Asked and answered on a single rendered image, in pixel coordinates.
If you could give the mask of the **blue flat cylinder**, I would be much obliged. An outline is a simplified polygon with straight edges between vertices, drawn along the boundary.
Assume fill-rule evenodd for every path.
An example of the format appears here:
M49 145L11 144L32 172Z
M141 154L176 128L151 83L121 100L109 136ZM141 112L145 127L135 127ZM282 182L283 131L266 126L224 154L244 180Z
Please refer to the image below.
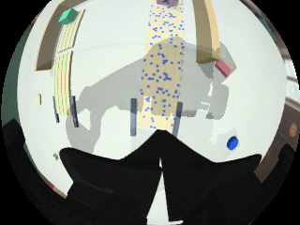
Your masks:
M228 140L228 149L233 150L237 146L237 143L239 143L239 140L237 140L236 136L233 136L233 138L230 138Z

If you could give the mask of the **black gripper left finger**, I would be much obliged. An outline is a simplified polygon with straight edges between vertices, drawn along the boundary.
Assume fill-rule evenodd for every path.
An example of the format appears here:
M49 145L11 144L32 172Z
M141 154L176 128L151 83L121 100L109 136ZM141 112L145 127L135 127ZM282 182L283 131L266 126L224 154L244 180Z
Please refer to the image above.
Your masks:
M119 160L84 153L75 147L63 147L59 157L72 181L78 180L113 195L138 199L142 202L139 218L147 218L162 175L162 142L164 134L158 128L139 149Z

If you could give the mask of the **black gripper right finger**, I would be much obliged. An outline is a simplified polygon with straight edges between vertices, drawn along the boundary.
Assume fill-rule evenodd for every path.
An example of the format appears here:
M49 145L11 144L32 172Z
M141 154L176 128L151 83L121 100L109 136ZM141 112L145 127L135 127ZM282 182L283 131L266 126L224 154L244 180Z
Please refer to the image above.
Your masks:
M213 188L254 172L262 154L222 162L213 162L190 149L168 130L162 130L162 177L169 222L183 220L183 215L201 203Z

